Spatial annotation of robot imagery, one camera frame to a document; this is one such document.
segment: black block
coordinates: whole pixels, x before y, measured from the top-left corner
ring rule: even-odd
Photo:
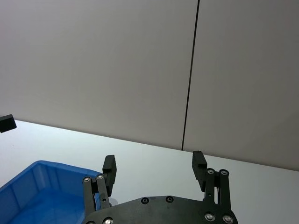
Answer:
[[[15,129],[16,127],[17,125],[12,114],[0,117],[0,133]]]

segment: blue tray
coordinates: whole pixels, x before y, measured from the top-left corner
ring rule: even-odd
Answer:
[[[81,224],[85,176],[99,172],[37,161],[0,188],[1,224]],[[97,209],[100,208],[96,197]]]

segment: black object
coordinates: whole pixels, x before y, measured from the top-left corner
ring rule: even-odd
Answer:
[[[0,117],[0,133],[15,129],[16,127],[17,125],[12,114]]]
[[[107,156],[103,175],[96,179],[86,177],[84,184],[85,220],[83,224],[238,224],[231,210],[229,172],[207,169],[201,151],[194,151],[192,168],[200,188],[205,192],[203,201],[174,196],[143,197],[116,206],[109,204],[108,189],[116,176],[114,156]],[[214,188],[218,202],[214,202]],[[100,192],[101,209],[96,210],[94,194]]]

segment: gray wall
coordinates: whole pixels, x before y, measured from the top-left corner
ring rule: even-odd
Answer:
[[[180,149],[196,0],[4,0],[0,115]],[[299,3],[201,0],[184,150],[299,170]]]

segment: white table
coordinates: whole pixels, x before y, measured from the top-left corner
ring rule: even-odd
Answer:
[[[142,196],[204,197],[191,167],[192,153],[16,123],[16,129],[0,134],[0,186],[37,160],[101,171],[105,156],[114,154],[113,205]],[[230,172],[232,210],[240,224],[299,223],[299,172],[213,156],[206,160],[208,167]]]

